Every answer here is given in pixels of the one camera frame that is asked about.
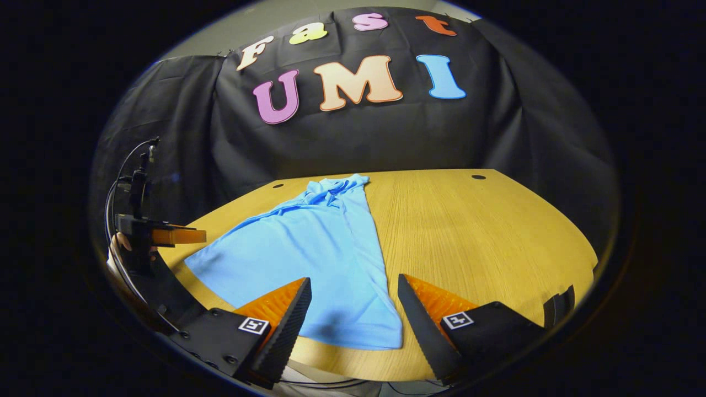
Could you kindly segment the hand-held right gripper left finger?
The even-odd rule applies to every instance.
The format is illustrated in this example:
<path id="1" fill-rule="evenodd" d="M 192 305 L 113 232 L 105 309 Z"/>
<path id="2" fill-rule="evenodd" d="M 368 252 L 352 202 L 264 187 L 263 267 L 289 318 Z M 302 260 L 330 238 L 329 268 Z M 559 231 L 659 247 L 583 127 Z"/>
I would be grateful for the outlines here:
<path id="1" fill-rule="evenodd" d="M 224 376 L 271 388 L 287 367 L 311 297 L 310 277 L 300 277 L 239 309 L 206 310 L 169 339 Z"/>

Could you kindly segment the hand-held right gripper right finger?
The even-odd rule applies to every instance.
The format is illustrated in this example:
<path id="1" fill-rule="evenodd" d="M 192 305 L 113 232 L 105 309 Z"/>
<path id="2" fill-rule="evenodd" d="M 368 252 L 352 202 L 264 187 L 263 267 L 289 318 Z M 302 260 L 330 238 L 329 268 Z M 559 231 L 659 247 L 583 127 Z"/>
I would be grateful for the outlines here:
<path id="1" fill-rule="evenodd" d="M 444 385 L 489 374 L 547 332 L 502 302 L 476 305 L 404 273 L 398 298 L 434 377 Z"/>

